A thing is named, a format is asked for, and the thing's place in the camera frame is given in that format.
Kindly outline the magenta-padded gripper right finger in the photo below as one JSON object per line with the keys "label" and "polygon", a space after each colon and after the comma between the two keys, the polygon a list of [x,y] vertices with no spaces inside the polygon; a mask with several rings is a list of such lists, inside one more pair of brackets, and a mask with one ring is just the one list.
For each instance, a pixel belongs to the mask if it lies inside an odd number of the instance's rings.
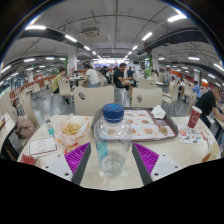
{"label": "magenta-padded gripper right finger", "polygon": [[181,166],[168,155],[159,155],[138,143],[132,144],[132,153],[144,185],[181,170]]}

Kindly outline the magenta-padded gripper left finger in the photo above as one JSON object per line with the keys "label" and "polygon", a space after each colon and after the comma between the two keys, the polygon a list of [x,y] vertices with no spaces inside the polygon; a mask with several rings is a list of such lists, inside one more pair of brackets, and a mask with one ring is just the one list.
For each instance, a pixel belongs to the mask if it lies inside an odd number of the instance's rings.
{"label": "magenta-padded gripper left finger", "polygon": [[91,143],[85,143],[66,155],[56,154],[42,169],[79,185],[91,154]]}

